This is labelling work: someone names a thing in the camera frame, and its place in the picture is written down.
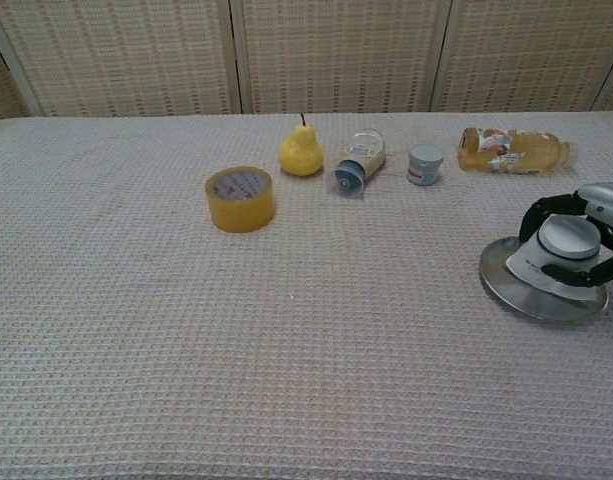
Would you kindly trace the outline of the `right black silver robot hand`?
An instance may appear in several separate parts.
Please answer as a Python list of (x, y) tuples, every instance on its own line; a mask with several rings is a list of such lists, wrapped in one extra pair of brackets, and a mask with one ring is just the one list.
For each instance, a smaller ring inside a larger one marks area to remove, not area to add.
[[(522, 219), (519, 242), (525, 243), (554, 215), (585, 220), (599, 232), (599, 243), (613, 252), (613, 182), (586, 184), (571, 194), (543, 197)], [(548, 277), (571, 287), (596, 287), (613, 280), (613, 256), (588, 271), (548, 263), (541, 268)]]

